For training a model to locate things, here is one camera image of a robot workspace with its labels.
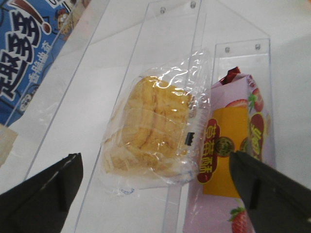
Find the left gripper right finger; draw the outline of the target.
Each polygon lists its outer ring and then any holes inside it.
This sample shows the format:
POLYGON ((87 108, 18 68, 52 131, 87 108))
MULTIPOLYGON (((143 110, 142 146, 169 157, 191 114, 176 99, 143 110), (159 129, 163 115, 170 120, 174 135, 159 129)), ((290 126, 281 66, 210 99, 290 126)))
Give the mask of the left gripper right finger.
POLYGON ((311 191, 245 152, 230 155, 230 175, 257 233, 309 233, 311 191))

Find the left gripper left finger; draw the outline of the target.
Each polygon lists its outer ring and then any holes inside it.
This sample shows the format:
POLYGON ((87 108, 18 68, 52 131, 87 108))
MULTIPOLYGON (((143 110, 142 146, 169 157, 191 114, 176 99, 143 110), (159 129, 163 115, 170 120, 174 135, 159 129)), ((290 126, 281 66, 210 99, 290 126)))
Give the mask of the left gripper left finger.
POLYGON ((83 179, 80 153, 32 176, 0 196, 2 233, 59 233, 83 179))

